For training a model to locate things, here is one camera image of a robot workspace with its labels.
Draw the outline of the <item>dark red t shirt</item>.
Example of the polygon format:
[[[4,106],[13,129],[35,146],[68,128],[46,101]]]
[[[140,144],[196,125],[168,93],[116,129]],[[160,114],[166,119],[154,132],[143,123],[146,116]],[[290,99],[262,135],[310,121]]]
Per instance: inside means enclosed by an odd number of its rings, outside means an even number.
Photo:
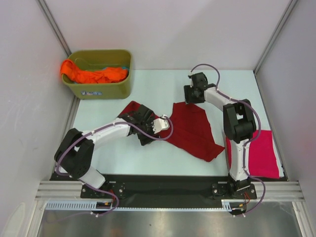
[[[174,103],[170,120],[174,130],[166,140],[168,143],[206,162],[224,151],[225,148],[214,141],[204,109],[195,104]]]

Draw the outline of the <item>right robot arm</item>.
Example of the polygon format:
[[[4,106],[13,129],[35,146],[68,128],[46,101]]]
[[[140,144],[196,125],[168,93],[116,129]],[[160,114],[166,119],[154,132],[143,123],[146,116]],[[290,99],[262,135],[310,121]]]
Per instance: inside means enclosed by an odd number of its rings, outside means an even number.
[[[215,84],[209,84],[204,73],[188,75],[190,85],[184,86],[188,104],[210,103],[223,113],[223,128],[231,145],[231,166],[228,193],[241,197],[250,187],[249,149],[257,130],[254,112],[247,99],[237,100],[221,92]]]

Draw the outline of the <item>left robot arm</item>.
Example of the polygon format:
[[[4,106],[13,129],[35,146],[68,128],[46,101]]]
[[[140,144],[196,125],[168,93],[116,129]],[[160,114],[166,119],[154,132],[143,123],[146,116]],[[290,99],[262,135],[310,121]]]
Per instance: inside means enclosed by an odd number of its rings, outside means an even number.
[[[168,121],[155,116],[144,105],[122,113],[113,122],[92,131],[83,132],[72,128],[54,155],[56,168],[90,185],[92,192],[102,198],[108,194],[109,185],[105,177],[91,165],[94,151],[109,141],[132,134],[136,134],[144,146],[159,139],[158,133],[165,128],[169,128]]]

